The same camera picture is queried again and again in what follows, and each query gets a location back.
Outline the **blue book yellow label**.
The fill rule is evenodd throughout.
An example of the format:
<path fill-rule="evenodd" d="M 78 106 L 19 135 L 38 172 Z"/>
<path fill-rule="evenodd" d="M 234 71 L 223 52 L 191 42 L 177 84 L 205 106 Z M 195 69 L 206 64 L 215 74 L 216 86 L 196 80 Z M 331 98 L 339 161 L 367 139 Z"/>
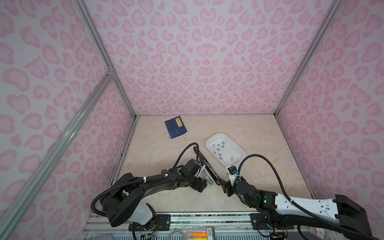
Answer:
<path fill-rule="evenodd" d="M 165 125 L 171 139 L 176 139 L 188 133 L 186 126 L 180 116 L 165 121 Z"/>

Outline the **aluminium frame corner post left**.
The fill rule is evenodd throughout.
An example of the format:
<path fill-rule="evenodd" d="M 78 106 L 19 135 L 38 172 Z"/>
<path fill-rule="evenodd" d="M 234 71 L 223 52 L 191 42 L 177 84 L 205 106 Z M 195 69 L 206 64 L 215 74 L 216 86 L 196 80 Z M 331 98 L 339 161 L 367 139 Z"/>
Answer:
<path fill-rule="evenodd" d="M 82 19 L 84 20 L 85 22 L 85 26 L 86 28 L 88 29 L 92 39 L 93 39 L 93 42 L 95 43 L 95 46 L 100 54 L 100 56 L 102 57 L 104 63 L 105 63 L 105 66 L 107 67 L 107 69 L 109 70 L 109 73 L 111 73 L 113 75 L 113 82 L 115 84 L 115 86 L 117 87 L 118 89 L 118 93 L 120 94 L 120 96 L 122 97 L 122 100 L 123 100 L 123 103 L 125 104 L 127 110 L 129 111 L 131 117 L 136 120 L 137 118 L 137 115 L 135 114 L 134 110 L 133 110 L 133 107 L 129 101 L 129 98 L 128 98 L 128 95 L 127 93 L 125 92 L 124 88 L 123 88 L 123 84 L 121 83 L 121 80 L 116 72 L 116 69 L 112 63 L 112 60 L 107 52 L 107 48 L 105 46 L 105 44 L 103 43 L 103 40 L 101 38 L 101 35 L 99 34 L 98 32 L 98 29 L 96 27 L 96 24 L 95 22 L 93 21 L 93 18 L 91 16 L 91 13 L 88 9 L 88 6 L 86 4 L 85 1 L 79 1 L 79 0 L 74 0 L 74 4 L 76 5 L 78 11 L 79 11 L 79 14 L 80 16 L 82 17 Z"/>

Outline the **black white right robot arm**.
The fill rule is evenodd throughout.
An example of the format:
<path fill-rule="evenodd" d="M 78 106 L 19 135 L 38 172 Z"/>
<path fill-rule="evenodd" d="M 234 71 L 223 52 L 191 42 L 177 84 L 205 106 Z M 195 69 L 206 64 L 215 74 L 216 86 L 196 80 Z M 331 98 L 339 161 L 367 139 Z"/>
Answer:
<path fill-rule="evenodd" d="M 237 196 L 244 205 L 264 215 L 273 227 L 306 226 L 331 230 L 350 240 L 375 239 L 365 208 L 344 195 L 325 200 L 290 198 L 258 190 L 244 178 L 232 178 L 223 189 L 229 197 Z"/>

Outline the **aluminium diagonal frame bar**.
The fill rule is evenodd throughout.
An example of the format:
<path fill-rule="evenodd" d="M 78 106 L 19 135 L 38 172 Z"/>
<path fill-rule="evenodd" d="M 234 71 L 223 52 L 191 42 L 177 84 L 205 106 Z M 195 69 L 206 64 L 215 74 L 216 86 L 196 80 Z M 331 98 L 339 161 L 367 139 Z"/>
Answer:
<path fill-rule="evenodd" d="M 39 191 L 53 172 L 54 168 L 64 156 L 68 147 L 80 131 L 81 127 L 93 111 L 104 91 L 114 78 L 113 73 L 107 73 L 100 84 L 95 88 L 90 97 L 85 101 L 77 115 L 70 122 L 59 140 L 54 144 L 49 153 L 43 159 L 35 173 L 22 188 L 20 194 L 12 202 L 1 220 L 1 239 L 10 238 L 15 228 L 24 217 L 25 213 L 33 203 Z"/>

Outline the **aluminium frame corner post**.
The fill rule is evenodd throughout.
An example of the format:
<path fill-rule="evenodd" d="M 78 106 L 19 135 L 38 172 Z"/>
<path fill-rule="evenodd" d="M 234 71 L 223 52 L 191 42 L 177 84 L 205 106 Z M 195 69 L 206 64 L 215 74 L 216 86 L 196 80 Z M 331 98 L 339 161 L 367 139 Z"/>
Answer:
<path fill-rule="evenodd" d="M 282 113 L 284 106 L 288 102 L 288 98 L 290 97 L 291 93 L 294 90 L 294 87 L 300 80 L 305 68 L 307 67 L 308 63 L 311 61 L 312 56 L 315 54 L 322 38 L 327 33 L 328 29 L 330 28 L 331 24 L 333 23 L 335 17 L 338 14 L 338 11 L 341 8 L 341 5 L 344 1 L 342 0 L 334 0 L 331 2 L 331 5 L 329 9 L 327 10 L 321 24 L 319 25 L 313 39 L 310 42 L 310 45 L 305 52 L 302 60 L 300 61 L 300 64 L 295 72 L 295 74 L 292 77 L 292 80 L 290 81 L 286 91 L 283 94 L 283 97 L 278 104 L 278 107 L 274 113 L 274 116 L 276 119 L 278 119 L 279 115 Z"/>
<path fill-rule="evenodd" d="M 82 17 L 82 19 L 84 20 L 85 22 L 85 26 L 86 28 L 88 29 L 92 39 L 93 39 L 93 42 L 95 43 L 95 46 L 100 54 L 100 56 L 102 57 L 104 63 L 105 63 L 105 66 L 107 67 L 107 69 L 109 70 L 109 73 L 111 73 L 113 75 L 113 82 L 115 84 L 115 86 L 117 87 L 118 89 L 118 93 L 120 94 L 120 96 L 122 97 L 122 100 L 123 100 L 123 103 L 125 104 L 127 110 L 129 111 L 131 117 L 136 120 L 137 118 L 137 115 L 135 114 L 134 110 L 133 110 L 133 107 L 129 101 L 129 98 L 128 98 L 128 95 L 127 93 L 125 92 L 124 88 L 123 88 L 123 84 L 121 83 L 121 80 L 116 72 L 116 69 L 112 63 L 112 60 L 107 52 L 107 48 L 105 46 L 105 44 L 103 43 L 103 40 L 101 38 L 101 35 L 99 34 L 98 32 L 98 29 L 96 27 L 96 24 L 95 22 L 93 21 L 93 18 L 91 16 L 91 13 L 88 9 L 88 6 L 86 4 L 85 1 L 79 1 L 79 0 L 74 0 L 74 4 L 76 5 L 78 11 L 79 11 L 79 14 L 80 16 Z"/>

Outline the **aluminium frame corner post right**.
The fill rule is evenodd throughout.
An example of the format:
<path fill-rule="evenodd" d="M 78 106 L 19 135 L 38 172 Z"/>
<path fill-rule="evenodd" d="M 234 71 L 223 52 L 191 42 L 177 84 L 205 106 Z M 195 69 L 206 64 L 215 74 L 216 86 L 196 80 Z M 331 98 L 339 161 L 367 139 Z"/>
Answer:
<path fill-rule="evenodd" d="M 286 91 L 283 94 L 283 97 L 278 104 L 278 107 L 274 113 L 274 116 L 276 119 L 278 119 L 279 115 L 282 113 L 284 106 L 288 102 L 288 98 L 290 97 L 291 93 L 294 90 L 294 87 L 300 80 L 305 68 L 307 67 L 308 63 L 311 61 L 312 56 L 315 54 L 322 38 L 327 33 L 328 29 L 330 28 L 331 24 L 333 23 L 335 17 L 338 14 L 338 11 L 341 8 L 341 5 L 344 1 L 342 0 L 334 0 L 331 2 L 331 5 L 329 9 L 327 10 L 321 24 L 319 25 L 313 39 L 310 42 L 310 45 L 305 52 L 302 60 L 300 61 L 300 64 L 295 72 L 295 74 L 292 77 L 292 80 L 290 81 Z"/>

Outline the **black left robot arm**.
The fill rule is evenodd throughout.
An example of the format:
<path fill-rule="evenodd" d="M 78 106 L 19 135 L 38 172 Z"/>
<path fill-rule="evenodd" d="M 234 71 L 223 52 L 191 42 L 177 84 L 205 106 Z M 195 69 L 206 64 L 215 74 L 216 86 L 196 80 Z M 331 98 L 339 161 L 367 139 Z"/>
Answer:
<path fill-rule="evenodd" d="M 111 227 L 131 222 L 152 230 L 157 226 L 159 217 L 150 204 L 140 205 L 143 198 L 162 191 L 191 187 L 201 193 L 207 187 L 207 180 L 200 178 L 203 165 L 194 159 L 158 175 L 134 177 L 124 174 L 109 189 L 100 193 L 91 203 L 93 213 L 106 217 Z"/>

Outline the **white plastic tray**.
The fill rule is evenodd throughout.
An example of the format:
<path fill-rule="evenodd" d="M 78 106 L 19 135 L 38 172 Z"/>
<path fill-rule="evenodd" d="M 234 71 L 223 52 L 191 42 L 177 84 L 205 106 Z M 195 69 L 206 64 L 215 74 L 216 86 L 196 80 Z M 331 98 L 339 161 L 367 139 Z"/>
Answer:
<path fill-rule="evenodd" d="M 224 168 L 238 167 L 246 156 L 244 150 L 223 133 L 210 137 L 206 141 L 206 147 Z"/>

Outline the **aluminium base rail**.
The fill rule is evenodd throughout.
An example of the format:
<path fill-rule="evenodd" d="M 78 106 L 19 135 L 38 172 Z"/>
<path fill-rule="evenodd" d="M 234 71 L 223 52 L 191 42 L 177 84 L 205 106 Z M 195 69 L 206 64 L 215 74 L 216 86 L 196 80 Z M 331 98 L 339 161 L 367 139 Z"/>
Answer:
<path fill-rule="evenodd" d="M 216 240 L 264 240 L 270 233 L 278 236 L 287 234 L 289 240 L 302 238 L 297 228 L 272 227 L 257 212 L 159 213 L 158 216 L 160 225 L 152 229 L 156 240 L 188 239 L 193 233 L 205 233 L 209 227 L 214 229 Z M 139 239 L 146 231 L 140 225 L 133 227 L 130 222 L 111 227 L 106 218 L 91 214 L 81 239 L 131 240 L 133 233 Z"/>

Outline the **orange marker pen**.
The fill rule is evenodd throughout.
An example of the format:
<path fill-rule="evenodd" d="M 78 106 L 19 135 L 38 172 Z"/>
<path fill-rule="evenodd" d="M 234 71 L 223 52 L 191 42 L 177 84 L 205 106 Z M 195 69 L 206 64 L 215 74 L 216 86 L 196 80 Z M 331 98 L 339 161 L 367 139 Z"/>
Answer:
<path fill-rule="evenodd" d="M 189 237 L 192 238 L 207 238 L 207 233 L 188 233 Z"/>

